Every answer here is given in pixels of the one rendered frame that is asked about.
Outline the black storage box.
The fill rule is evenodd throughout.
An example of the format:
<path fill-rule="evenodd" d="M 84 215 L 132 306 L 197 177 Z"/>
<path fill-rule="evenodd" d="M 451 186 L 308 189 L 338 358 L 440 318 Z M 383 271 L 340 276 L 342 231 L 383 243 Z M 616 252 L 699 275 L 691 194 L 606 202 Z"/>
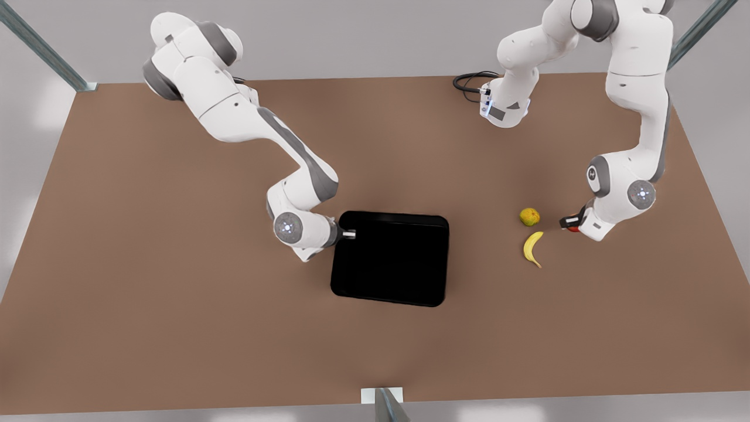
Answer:
<path fill-rule="evenodd" d="M 335 246 L 330 290 L 338 296 L 438 307 L 445 299 L 449 225 L 442 216 L 347 211 L 354 238 Z"/>

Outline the yellow banana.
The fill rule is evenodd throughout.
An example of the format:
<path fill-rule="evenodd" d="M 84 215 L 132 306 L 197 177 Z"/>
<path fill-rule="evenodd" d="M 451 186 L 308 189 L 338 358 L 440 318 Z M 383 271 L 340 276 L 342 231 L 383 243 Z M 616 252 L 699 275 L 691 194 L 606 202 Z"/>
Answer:
<path fill-rule="evenodd" d="M 538 268 L 541 268 L 541 264 L 536 261 L 536 258 L 533 254 L 533 249 L 536 243 L 541 239 L 543 234 L 544 232 L 534 232 L 528 236 L 527 240 L 523 244 L 523 256 L 525 257 L 525 259 L 527 259 L 527 261 L 535 264 Z"/>

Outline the silver frame post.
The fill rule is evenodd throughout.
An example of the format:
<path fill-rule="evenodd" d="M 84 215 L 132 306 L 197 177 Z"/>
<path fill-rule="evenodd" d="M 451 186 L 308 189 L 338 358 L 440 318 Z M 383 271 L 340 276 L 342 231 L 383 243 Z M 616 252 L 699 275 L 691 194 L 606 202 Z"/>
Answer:
<path fill-rule="evenodd" d="M 376 422 L 412 422 L 405 412 L 402 387 L 362 388 L 361 404 L 373 404 Z"/>
<path fill-rule="evenodd" d="M 714 0 L 710 7 L 672 46 L 667 70 L 671 70 L 739 0 Z"/>
<path fill-rule="evenodd" d="M 77 93 L 96 91 L 97 83 L 86 81 L 76 72 L 30 24 L 11 8 L 6 0 L 0 0 L 0 22 L 16 35 L 34 54 L 47 64 L 59 77 Z"/>

